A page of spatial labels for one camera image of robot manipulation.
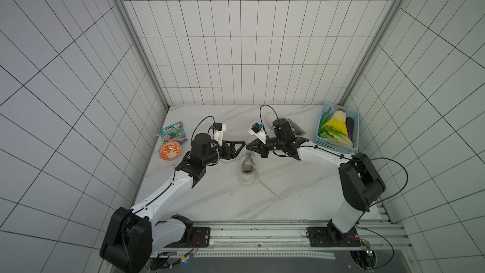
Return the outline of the white sneaker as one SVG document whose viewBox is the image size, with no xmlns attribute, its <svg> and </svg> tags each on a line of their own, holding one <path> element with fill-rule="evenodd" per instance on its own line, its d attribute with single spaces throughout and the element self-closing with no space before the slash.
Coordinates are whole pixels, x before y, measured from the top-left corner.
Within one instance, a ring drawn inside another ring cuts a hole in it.
<svg viewBox="0 0 485 273">
<path fill-rule="evenodd" d="M 276 194 L 269 186 L 262 182 L 256 168 L 255 155 L 252 153 L 252 151 L 246 151 L 246 153 L 243 155 L 240 161 L 237 177 L 240 185 L 248 187 L 257 181 L 266 190 L 268 190 L 276 200 L 281 199 L 280 195 Z"/>
<path fill-rule="evenodd" d="M 302 137 L 307 134 L 307 131 L 303 130 L 295 121 L 291 120 L 288 116 L 283 116 L 282 118 L 284 118 L 289 123 L 296 137 Z M 278 119 L 279 118 L 276 116 L 276 114 L 274 112 L 271 112 L 265 117 L 264 121 L 266 126 L 273 128 L 274 122 L 276 122 L 277 125 L 280 125 Z"/>
</svg>

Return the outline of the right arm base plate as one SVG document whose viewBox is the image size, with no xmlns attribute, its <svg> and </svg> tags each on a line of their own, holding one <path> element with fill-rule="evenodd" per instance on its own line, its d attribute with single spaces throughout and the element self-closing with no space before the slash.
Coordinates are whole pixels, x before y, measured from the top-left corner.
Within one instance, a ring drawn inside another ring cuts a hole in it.
<svg viewBox="0 0 485 273">
<path fill-rule="evenodd" d="M 343 234 L 338 230 L 329 227 L 308 227 L 306 237 L 311 247 L 318 248 L 357 248 L 361 241 L 357 239 L 355 229 Z"/>
</svg>

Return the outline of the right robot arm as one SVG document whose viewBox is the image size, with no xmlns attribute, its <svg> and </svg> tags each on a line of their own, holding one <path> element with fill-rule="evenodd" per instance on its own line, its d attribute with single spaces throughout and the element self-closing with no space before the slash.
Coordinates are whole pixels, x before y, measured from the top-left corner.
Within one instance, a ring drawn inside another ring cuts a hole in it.
<svg viewBox="0 0 485 273">
<path fill-rule="evenodd" d="M 386 190 L 381 176 L 371 159 L 363 153 L 350 157 L 337 155 L 318 145 L 306 145 L 309 140 L 294 134 L 290 123 L 284 118 L 273 122 L 274 137 L 268 136 L 264 126 L 255 123 L 249 134 L 255 136 L 246 148 L 267 158 L 270 152 L 280 150 L 286 156 L 316 164 L 324 169 L 336 169 L 341 182 L 344 201 L 336 215 L 328 222 L 328 235 L 334 240 L 347 236 L 364 213 Z"/>
</svg>

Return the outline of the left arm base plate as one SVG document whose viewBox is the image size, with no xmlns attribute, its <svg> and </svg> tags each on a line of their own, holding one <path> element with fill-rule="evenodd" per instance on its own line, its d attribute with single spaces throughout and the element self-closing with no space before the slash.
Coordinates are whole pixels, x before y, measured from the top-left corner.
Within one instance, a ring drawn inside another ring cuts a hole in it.
<svg viewBox="0 0 485 273">
<path fill-rule="evenodd" d="M 187 246 L 207 248 L 210 245 L 211 229 L 208 227 L 193 227 L 187 231 Z"/>
</svg>

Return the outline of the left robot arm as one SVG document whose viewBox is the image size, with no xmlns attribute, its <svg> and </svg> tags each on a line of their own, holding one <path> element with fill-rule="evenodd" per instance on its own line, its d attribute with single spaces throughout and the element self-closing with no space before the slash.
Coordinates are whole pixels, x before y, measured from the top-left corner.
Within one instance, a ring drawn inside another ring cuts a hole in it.
<svg viewBox="0 0 485 273">
<path fill-rule="evenodd" d="M 111 216 L 101 245 L 103 260 L 123 272 L 140 272 L 149 258 L 168 245 L 191 242 L 192 222 L 184 216 L 162 216 L 177 198 L 189 192 L 205 175 L 207 166 L 236 159 L 244 141 L 217 141 L 199 133 L 174 174 L 158 190 L 132 208 L 120 207 Z"/>
</svg>

